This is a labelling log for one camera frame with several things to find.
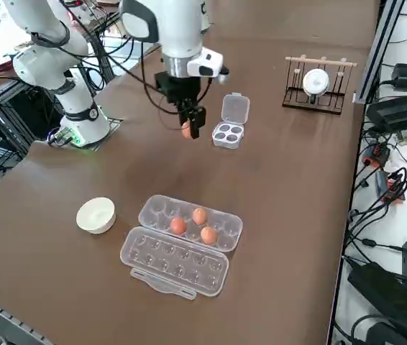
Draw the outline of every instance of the desk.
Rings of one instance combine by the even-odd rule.
[[[220,10],[232,9],[225,12],[231,18],[216,22],[206,46],[224,55],[231,78],[224,86],[213,85],[204,99],[207,125],[198,140],[164,129],[142,86],[123,76],[96,99],[106,115],[124,119],[98,152],[34,143],[0,180],[1,308],[63,345],[200,345],[209,339],[218,344],[325,344],[362,108],[354,109],[352,94],[341,116],[282,108],[284,57],[345,56],[362,66],[370,40],[359,44],[371,36],[375,16],[367,16],[375,15],[377,6],[335,4],[329,15],[356,9],[343,21],[347,29],[354,25],[355,41],[342,37],[339,45],[336,40],[334,45],[311,44],[315,38],[307,28],[302,36],[294,32],[301,41],[285,40],[293,33],[278,26],[287,29],[288,23],[277,17],[262,21],[270,11],[307,21],[309,15],[321,16],[317,12],[326,1],[319,5],[312,0],[220,3]],[[356,17],[362,7],[365,16]],[[248,19],[262,23],[260,30],[248,30]],[[279,34],[267,40],[265,30]],[[312,31],[321,42],[337,29],[322,23]],[[157,53],[148,57],[150,82],[162,68]],[[237,150],[214,147],[211,131],[221,119],[222,99],[234,91],[251,100],[245,137]],[[167,115],[163,120],[169,126],[178,122]],[[218,297],[200,295],[190,303],[159,294],[132,279],[120,262],[125,234],[138,224],[138,213],[153,194],[242,218],[244,231],[229,256]],[[77,229],[75,217],[96,196],[114,201],[117,220],[107,233],[91,236]]]

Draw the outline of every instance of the white bowl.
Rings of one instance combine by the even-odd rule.
[[[77,225],[91,234],[108,231],[116,221],[114,203],[108,198],[94,198],[82,205],[76,216]]]

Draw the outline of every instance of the egg carton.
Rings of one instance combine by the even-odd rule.
[[[244,136],[244,127],[229,122],[220,122],[213,130],[211,137],[215,146],[236,149]]]
[[[141,226],[129,232],[120,258],[133,267],[131,276],[189,300],[196,293],[218,295],[229,269],[229,260],[216,250]]]
[[[203,208],[208,216],[207,222],[200,226],[192,220],[192,213],[198,207]],[[183,218],[186,223],[186,231],[182,235],[175,235],[171,232],[170,223],[175,217]],[[153,195],[149,198],[138,219],[141,225],[149,229],[184,238],[200,246],[218,249],[221,252],[230,252],[235,249],[243,229],[242,220],[233,214],[163,195]],[[202,242],[201,230],[205,226],[216,229],[218,239],[215,244],[208,245]]]

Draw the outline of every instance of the container lid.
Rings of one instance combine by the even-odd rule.
[[[128,233],[120,259],[134,268],[131,276],[156,291],[189,300],[196,292],[218,295],[229,269],[227,257],[216,250],[141,226]]]
[[[221,118],[233,124],[244,124],[248,120],[250,100],[242,94],[233,92],[223,98]]]

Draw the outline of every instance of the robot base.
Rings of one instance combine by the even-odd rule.
[[[76,147],[84,147],[104,139],[110,132],[111,126],[103,111],[98,107],[98,117],[95,121],[71,121],[66,116],[61,119],[60,131],[69,131],[65,138],[71,138],[71,144]]]

